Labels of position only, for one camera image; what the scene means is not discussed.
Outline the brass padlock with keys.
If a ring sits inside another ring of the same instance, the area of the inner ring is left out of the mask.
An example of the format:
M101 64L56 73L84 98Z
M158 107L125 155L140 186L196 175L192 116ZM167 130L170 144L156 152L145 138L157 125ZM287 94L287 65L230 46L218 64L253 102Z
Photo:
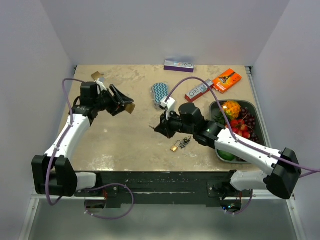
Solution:
M125 105L124 110L129 113L132 114L135 110L136 105L134 103L128 103Z

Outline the small brass padlock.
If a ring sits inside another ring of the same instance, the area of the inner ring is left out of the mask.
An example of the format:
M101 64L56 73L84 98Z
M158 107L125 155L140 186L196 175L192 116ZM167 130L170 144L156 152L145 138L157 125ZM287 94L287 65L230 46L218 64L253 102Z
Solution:
M177 141L170 147L170 150L175 153L175 152L178 150L180 144L181 144L181 140L177 140Z

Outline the large brass padlock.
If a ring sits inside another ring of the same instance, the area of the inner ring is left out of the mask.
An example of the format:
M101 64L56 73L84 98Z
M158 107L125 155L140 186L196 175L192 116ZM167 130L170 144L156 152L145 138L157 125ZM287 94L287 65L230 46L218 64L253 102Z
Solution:
M93 73L91 77L94 81L100 81L101 79L104 79L104 75L101 74L99 71L96 71L95 73Z

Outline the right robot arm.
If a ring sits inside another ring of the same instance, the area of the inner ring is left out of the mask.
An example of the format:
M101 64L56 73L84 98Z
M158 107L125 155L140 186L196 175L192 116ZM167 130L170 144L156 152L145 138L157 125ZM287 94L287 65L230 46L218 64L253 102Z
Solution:
M257 171L229 171L222 182L213 186L217 192L233 197L245 190L268 190L284 200L292 196L302 173L293 150L272 149L235 135L224 125L206 120L193 103L182 104L178 112L175 105L173 98L160 103L164 112L159 125L154 127L155 132L169 139L175 133L192 135L202 146L227 152L258 167Z

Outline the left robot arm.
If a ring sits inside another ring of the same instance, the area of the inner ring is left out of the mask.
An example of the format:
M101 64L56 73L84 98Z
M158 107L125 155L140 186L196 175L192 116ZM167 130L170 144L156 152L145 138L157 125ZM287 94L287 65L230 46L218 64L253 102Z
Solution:
M85 190L99 196L104 184L92 172L76 172L72 166L73 154L86 131L100 112L116 116L124 111L132 113L134 100L121 93L113 84L101 81L81 82L80 95L68 103L69 115L61 133L52 146L31 161L34 188L46 197L71 197Z

